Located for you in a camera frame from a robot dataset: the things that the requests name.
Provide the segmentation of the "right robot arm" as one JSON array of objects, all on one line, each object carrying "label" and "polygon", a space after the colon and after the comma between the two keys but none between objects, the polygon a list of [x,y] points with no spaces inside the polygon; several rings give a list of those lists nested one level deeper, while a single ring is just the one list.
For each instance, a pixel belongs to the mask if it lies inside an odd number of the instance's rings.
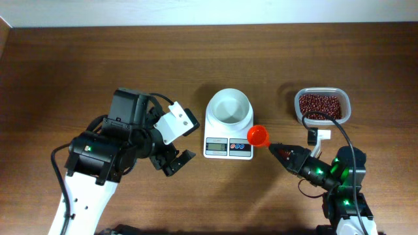
[{"label": "right robot arm", "polygon": [[374,216],[361,193],[366,154],[349,146],[341,147],[331,164],[312,157],[302,146],[271,144],[268,149],[290,173],[325,192],[322,209],[329,225],[319,225],[316,234],[377,234]]}]

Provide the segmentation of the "red adzuki beans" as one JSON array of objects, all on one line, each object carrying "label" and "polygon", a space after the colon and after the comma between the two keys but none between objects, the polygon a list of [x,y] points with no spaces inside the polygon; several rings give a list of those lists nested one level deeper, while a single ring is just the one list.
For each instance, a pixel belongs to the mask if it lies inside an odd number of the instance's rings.
[{"label": "red adzuki beans", "polygon": [[306,112],[321,112],[333,119],[342,118],[342,108],[340,101],[335,96],[326,95],[301,95],[298,98],[300,112],[304,115]]}]

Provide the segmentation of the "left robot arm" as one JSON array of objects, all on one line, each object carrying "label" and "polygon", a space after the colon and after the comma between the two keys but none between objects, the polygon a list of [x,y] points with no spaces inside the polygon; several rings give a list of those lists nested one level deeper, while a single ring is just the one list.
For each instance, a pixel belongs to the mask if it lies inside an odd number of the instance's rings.
[{"label": "left robot arm", "polygon": [[194,158],[189,150],[177,150],[173,141],[198,129],[197,118],[173,101],[164,112],[158,98],[158,93],[118,88],[107,115],[52,151],[61,201],[50,234],[94,234],[122,177],[139,159],[149,159],[169,177]]}]

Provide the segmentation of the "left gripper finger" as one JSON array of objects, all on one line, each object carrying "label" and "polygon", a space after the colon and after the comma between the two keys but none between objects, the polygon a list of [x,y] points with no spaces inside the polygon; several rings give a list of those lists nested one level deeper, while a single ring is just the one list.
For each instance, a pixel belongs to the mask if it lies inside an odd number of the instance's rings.
[{"label": "left gripper finger", "polygon": [[169,176],[173,176],[177,171],[179,171],[183,166],[185,166],[192,158],[196,156],[196,153],[193,153],[192,151],[185,150],[182,152],[182,154],[179,157],[176,157],[175,160],[173,160],[170,163],[170,174]]},{"label": "left gripper finger", "polygon": [[175,155],[169,154],[165,157],[166,163],[162,167],[164,173],[176,173],[179,170],[179,162]]}]

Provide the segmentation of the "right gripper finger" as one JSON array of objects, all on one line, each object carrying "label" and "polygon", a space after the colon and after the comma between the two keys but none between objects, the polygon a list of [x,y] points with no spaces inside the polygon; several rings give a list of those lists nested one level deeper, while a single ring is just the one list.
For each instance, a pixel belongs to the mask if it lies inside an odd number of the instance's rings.
[{"label": "right gripper finger", "polygon": [[289,152],[286,150],[284,145],[270,145],[268,149],[283,166],[288,165]]},{"label": "right gripper finger", "polygon": [[275,143],[270,145],[270,151],[272,153],[279,153],[279,151],[302,153],[302,146]]}]

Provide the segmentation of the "orange measuring scoop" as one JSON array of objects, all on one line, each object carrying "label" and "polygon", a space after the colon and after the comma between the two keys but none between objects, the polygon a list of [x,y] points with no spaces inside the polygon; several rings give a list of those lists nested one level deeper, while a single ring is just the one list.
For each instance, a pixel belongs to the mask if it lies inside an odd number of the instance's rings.
[{"label": "orange measuring scoop", "polygon": [[247,133],[249,144],[255,147],[269,147],[271,145],[270,136],[265,126],[254,125]]}]

